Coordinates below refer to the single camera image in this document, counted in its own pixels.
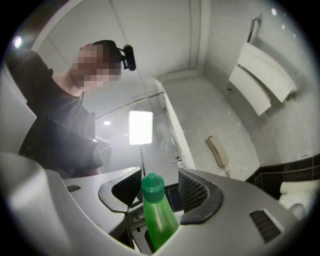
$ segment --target white towel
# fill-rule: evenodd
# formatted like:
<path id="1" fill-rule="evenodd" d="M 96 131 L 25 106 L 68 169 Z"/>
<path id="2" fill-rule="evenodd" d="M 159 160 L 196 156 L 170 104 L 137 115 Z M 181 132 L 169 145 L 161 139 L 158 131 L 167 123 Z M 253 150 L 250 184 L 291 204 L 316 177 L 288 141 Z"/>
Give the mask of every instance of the white towel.
<path id="1" fill-rule="evenodd" d="M 238 64 L 262 81 L 282 103 L 290 93 L 297 90 L 295 83 L 283 67 L 252 44 L 244 43 Z"/>
<path id="2" fill-rule="evenodd" d="M 246 71 L 236 66 L 232 71 L 229 81 L 242 93 L 260 116 L 271 107 L 270 98 L 261 85 Z"/>

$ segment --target black vent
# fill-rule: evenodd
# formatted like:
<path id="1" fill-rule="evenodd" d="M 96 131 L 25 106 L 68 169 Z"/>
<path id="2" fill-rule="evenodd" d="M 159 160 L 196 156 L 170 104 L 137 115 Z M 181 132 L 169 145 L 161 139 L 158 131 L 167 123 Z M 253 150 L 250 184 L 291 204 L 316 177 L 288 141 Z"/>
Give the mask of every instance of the black vent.
<path id="1" fill-rule="evenodd" d="M 201 205 L 208 198 L 208 190 L 179 171 L 179 192 L 183 199 L 184 213 Z"/>
<path id="2" fill-rule="evenodd" d="M 266 244 L 281 234 L 264 210 L 256 210 L 250 213 L 250 217 Z"/>
<path id="3" fill-rule="evenodd" d="M 77 185 L 67 186 L 66 188 L 70 193 L 80 189 L 80 187 Z"/>
<path id="4" fill-rule="evenodd" d="M 127 206 L 131 206 L 140 188 L 141 170 L 114 185 L 111 192 L 121 202 L 125 203 Z"/>

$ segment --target ceiling light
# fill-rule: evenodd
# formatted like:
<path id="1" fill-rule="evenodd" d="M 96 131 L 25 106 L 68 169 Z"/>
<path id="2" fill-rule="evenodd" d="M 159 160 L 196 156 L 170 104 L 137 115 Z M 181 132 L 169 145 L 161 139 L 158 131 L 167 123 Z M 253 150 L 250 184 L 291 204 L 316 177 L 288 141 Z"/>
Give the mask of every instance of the ceiling light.
<path id="1" fill-rule="evenodd" d="M 13 39 L 13 45 L 15 48 L 19 48 L 22 44 L 22 38 L 20 36 L 16 36 L 14 39 Z"/>

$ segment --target bright light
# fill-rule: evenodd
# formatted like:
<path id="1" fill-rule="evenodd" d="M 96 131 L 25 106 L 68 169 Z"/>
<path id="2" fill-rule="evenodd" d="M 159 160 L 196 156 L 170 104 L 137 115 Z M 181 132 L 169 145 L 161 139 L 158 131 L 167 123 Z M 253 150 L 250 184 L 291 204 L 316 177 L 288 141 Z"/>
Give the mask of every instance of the bright light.
<path id="1" fill-rule="evenodd" d="M 13 45 L 15 48 L 19 48 L 22 44 L 22 38 L 20 36 L 16 36 L 14 39 L 13 39 Z"/>
<path id="2" fill-rule="evenodd" d="M 129 144 L 152 143 L 153 113 L 147 111 L 129 112 Z"/>

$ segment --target plastic bottle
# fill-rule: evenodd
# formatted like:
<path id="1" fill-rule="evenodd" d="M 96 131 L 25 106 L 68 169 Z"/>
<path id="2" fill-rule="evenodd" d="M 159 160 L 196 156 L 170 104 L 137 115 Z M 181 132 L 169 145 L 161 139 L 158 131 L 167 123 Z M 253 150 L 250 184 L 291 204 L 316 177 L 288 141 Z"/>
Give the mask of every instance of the plastic bottle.
<path id="1" fill-rule="evenodd" d="M 146 227 L 155 250 L 178 229 L 177 219 L 165 196 L 164 179 L 149 172 L 142 179 L 143 210 Z"/>

